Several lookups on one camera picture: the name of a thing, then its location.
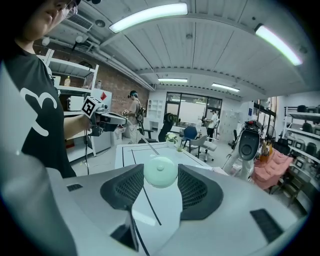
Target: fluorescent light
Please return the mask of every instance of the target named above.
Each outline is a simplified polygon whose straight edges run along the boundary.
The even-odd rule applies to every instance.
[[[159,82],[181,82],[186,83],[188,82],[188,79],[183,78],[159,78]]]
[[[275,48],[277,48],[289,61],[295,66],[302,64],[302,60],[290,49],[284,41],[282,41],[277,35],[271,32],[264,25],[261,25],[255,32],[259,37],[263,38]]]
[[[225,85],[221,85],[221,84],[217,84],[217,83],[213,83],[211,86],[227,89],[227,90],[234,91],[234,92],[239,92],[240,91],[239,89],[232,88],[232,87],[225,86]]]
[[[186,3],[166,4],[134,13],[111,25],[109,29],[112,30],[114,33],[118,33],[122,30],[125,30],[129,27],[146,21],[167,16],[186,14],[188,14],[188,8]]]

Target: ceiling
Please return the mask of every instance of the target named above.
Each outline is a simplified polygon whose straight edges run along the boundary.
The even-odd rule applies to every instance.
[[[159,18],[120,33],[109,26],[147,8],[184,2],[188,14]],[[210,92],[248,101],[319,89],[316,55],[303,29],[290,14],[266,0],[102,0],[81,1],[79,14],[93,26],[83,31],[64,21],[50,33],[73,45],[86,33],[97,56],[104,52],[154,88]],[[105,27],[95,25],[103,20]],[[293,66],[277,49],[255,35],[264,24],[303,60]],[[187,83],[159,83],[158,78],[186,78]],[[212,87],[213,83],[239,92]]]

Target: brick wall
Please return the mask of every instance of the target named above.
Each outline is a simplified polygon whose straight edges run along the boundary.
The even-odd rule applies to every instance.
[[[112,103],[110,107],[112,112],[120,114],[123,110],[129,109],[132,101],[131,99],[127,98],[127,95],[132,90],[138,92],[141,105],[144,106],[144,108],[147,108],[149,91],[137,84],[135,81],[126,77],[121,72],[113,69],[99,60],[92,58],[91,56],[83,54],[82,52],[78,52],[76,50],[71,52],[71,49],[68,47],[63,47],[53,43],[50,43],[47,47],[44,47],[41,45],[41,41],[36,41],[34,44],[34,50],[36,54],[45,55],[49,48],[54,50],[54,54],[52,56],[53,58],[74,62],[77,64],[80,62],[87,62],[92,65],[93,68],[96,67],[96,64],[99,65],[95,84],[97,84],[100,80],[102,83],[102,89],[112,93]],[[63,85],[67,77],[60,74],[58,76],[61,76],[60,85]],[[81,78],[71,76],[70,79],[70,86],[82,87],[84,85],[84,80]],[[86,85],[90,85],[92,79],[93,75],[91,74],[87,77]]]

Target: bottle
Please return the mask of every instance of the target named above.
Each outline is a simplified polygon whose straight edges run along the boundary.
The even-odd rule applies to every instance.
[[[68,77],[64,80],[64,86],[70,86],[70,76],[68,75]]]
[[[101,89],[101,87],[102,87],[102,83],[101,83],[101,81],[99,80],[99,81],[98,81],[97,88],[98,88],[98,89]]]

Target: window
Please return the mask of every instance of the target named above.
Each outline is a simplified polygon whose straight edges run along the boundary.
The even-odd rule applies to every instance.
[[[210,118],[211,111],[221,112],[222,100],[218,98],[201,95],[172,93],[166,95],[165,113],[172,113],[178,116],[179,127],[196,126],[201,122],[202,117]]]
[[[270,97],[268,99],[258,99],[254,102],[253,119],[262,124],[263,138],[265,138],[267,135],[269,135],[270,138],[276,137],[275,120],[277,112],[277,100],[277,97]]]

